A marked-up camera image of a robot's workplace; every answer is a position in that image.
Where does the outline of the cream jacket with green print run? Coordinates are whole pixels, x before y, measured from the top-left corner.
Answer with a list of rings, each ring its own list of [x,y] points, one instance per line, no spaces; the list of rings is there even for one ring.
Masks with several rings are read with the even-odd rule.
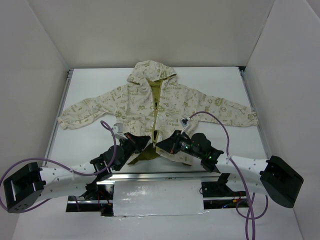
[[[125,132],[151,137],[149,146],[142,153],[129,158],[130,165],[157,157],[192,165],[191,156],[182,152],[169,154],[156,146],[181,128],[182,118],[191,117],[188,135],[193,134],[199,122],[233,127],[259,124],[251,107],[179,84],[172,67],[152,60],[138,62],[125,85],[71,105],[57,121],[63,129],[75,130],[105,114],[115,116]]]

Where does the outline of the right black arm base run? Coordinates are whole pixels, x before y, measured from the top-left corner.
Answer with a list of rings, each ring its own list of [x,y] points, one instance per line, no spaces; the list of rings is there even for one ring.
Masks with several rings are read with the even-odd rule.
[[[230,176],[229,173],[222,173],[217,181],[204,181],[201,183],[201,188],[199,189],[199,193],[202,194],[204,198],[211,197],[245,197],[245,191],[232,191],[227,186],[227,180]]]

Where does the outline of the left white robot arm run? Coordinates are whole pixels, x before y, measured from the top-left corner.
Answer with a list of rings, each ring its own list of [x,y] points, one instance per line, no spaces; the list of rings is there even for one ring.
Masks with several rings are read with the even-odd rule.
[[[26,164],[3,181],[7,212],[24,213],[38,201],[63,196],[95,198],[97,183],[109,179],[113,171],[120,171],[132,155],[144,150],[150,139],[127,132],[119,145],[111,146],[89,162],[69,168],[40,167],[37,162]]]

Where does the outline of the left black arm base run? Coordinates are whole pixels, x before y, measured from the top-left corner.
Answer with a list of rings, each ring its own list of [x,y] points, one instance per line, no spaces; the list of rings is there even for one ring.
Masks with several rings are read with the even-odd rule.
[[[85,200],[98,200],[98,198],[102,198],[103,200],[112,200],[113,194],[113,186],[93,182],[86,184],[85,192],[80,195],[80,197],[83,197]]]

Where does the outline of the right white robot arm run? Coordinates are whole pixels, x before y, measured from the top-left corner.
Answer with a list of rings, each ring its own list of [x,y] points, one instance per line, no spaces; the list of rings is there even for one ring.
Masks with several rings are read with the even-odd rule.
[[[268,196],[282,207],[293,208],[304,182],[302,176],[278,156],[269,159],[228,156],[214,148],[203,133],[188,137],[176,130],[156,146],[171,155],[185,153],[196,157],[207,172],[219,173],[217,189],[223,196],[249,191]]]

